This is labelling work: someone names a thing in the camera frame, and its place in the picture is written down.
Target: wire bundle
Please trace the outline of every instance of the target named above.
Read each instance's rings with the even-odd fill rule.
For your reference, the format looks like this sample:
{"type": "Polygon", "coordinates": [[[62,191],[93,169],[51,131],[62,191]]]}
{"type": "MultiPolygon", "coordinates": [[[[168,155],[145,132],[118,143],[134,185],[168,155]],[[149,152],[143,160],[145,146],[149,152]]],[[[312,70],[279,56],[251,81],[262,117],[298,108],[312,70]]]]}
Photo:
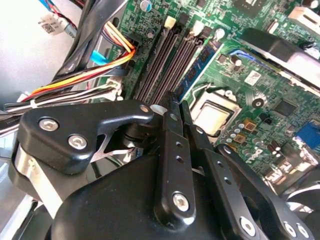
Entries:
{"type": "MultiPolygon", "coordinates": [[[[115,89],[117,87],[116,84],[105,84],[87,90],[70,91],[71,87],[77,84],[106,76],[110,72],[118,70],[119,66],[129,61],[135,55],[135,47],[111,22],[108,21],[104,29],[108,37],[124,49],[124,52],[118,59],[105,65],[72,72],[66,76],[54,79],[50,84],[34,90],[21,102],[6,104],[6,112],[0,114],[0,123],[2,121],[10,122],[11,118],[17,118],[17,116],[21,116],[32,108],[79,104],[87,100],[104,98],[106,94],[115,89]]],[[[0,137],[16,131],[19,127],[18,123],[19,121],[15,121],[14,124],[4,124],[5,127],[0,127],[0,137]]]]}

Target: white label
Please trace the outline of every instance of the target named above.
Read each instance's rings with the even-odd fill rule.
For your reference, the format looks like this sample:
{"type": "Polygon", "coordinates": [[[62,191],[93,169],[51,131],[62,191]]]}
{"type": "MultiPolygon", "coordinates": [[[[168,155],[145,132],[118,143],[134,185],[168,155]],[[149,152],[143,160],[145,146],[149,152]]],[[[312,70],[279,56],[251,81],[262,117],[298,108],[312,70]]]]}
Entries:
{"type": "Polygon", "coordinates": [[[38,24],[50,35],[54,36],[64,31],[60,23],[50,14],[41,17],[38,24]]]}
{"type": "Polygon", "coordinates": [[[260,78],[261,78],[261,74],[252,70],[250,74],[246,77],[244,82],[251,86],[254,86],[260,78]]]}

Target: white connector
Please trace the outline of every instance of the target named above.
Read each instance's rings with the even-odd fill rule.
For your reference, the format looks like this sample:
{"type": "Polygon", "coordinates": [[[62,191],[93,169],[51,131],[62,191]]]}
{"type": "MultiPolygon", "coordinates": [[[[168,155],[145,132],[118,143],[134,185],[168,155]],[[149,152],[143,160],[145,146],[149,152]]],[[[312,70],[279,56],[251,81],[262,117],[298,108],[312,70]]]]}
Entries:
{"type": "Polygon", "coordinates": [[[296,6],[288,18],[320,37],[320,16],[309,8],[296,6]]]}

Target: metal screw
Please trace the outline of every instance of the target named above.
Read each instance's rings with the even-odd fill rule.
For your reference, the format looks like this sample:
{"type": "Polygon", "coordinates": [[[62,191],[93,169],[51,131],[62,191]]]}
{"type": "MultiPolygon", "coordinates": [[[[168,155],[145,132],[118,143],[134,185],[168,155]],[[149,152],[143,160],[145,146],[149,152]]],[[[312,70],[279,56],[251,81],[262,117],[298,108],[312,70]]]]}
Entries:
{"type": "Polygon", "coordinates": [[[246,219],[244,216],[240,217],[240,224],[243,230],[251,237],[256,235],[255,226],[252,224],[251,221],[246,219]]]}
{"type": "Polygon", "coordinates": [[[82,150],[87,146],[87,141],[84,137],[79,135],[73,135],[69,137],[68,143],[74,149],[82,150]]]}
{"type": "Polygon", "coordinates": [[[141,105],[140,109],[145,113],[149,112],[149,109],[145,105],[141,105]]]}
{"type": "Polygon", "coordinates": [[[225,152],[227,154],[231,154],[231,150],[229,148],[227,148],[226,146],[224,146],[223,149],[225,150],[225,152]]]}
{"type": "Polygon", "coordinates": [[[173,113],[170,114],[170,117],[175,120],[175,121],[178,121],[178,118],[176,115],[174,115],[173,113]]]}
{"type": "Polygon", "coordinates": [[[203,131],[200,127],[198,127],[198,126],[196,126],[195,129],[196,129],[196,131],[197,131],[198,133],[200,133],[200,134],[203,134],[203,133],[204,133],[204,131],[203,131]]]}
{"type": "Polygon", "coordinates": [[[297,223],[296,225],[297,225],[297,227],[298,227],[299,232],[300,232],[306,239],[308,239],[308,238],[309,238],[309,233],[307,232],[307,230],[305,230],[305,228],[304,228],[302,225],[300,225],[300,223],[297,223]]]}
{"type": "Polygon", "coordinates": [[[41,129],[49,132],[53,132],[59,128],[59,124],[52,119],[45,118],[39,122],[39,126],[41,129]]]}
{"type": "Polygon", "coordinates": [[[294,230],[294,228],[287,222],[284,222],[284,227],[286,229],[286,231],[292,236],[292,237],[296,237],[297,236],[297,233],[296,231],[294,230]]]}
{"type": "Polygon", "coordinates": [[[173,203],[182,212],[186,212],[189,209],[189,202],[181,193],[176,193],[173,195],[173,203]]]}

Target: chip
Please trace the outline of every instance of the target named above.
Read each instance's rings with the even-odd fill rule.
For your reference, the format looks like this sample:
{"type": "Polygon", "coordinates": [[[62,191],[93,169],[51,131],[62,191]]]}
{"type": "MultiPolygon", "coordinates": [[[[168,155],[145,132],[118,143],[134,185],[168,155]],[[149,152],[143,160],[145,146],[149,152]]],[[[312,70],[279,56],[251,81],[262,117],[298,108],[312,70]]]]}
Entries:
{"type": "Polygon", "coordinates": [[[223,64],[223,63],[225,63],[226,61],[227,61],[227,56],[226,55],[223,55],[223,54],[221,54],[219,57],[218,57],[218,61],[219,61],[219,63],[221,63],[221,64],[223,64]]]}
{"type": "Polygon", "coordinates": [[[284,117],[289,117],[295,110],[297,106],[285,101],[281,100],[274,108],[273,111],[280,114],[284,117]]]}
{"type": "Polygon", "coordinates": [[[234,6],[253,19],[261,11],[265,2],[266,0],[235,0],[234,6]]]}
{"type": "Polygon", "coordinates": [[[255,122],[253,122],[251,119],[249,118],[246,118],[244,121],[244,129],[249,131],[249,132],[252,132],[256,129],[257,127],[257,124],[255,122]]]}
{"type": "Polygon", "coordinates": [[[239,144],[242,144],[246,141],[246,136],[239,133],[238,135],[235,136],[235,138],[233,139],[235,142],[239,143],[239,144]]]}

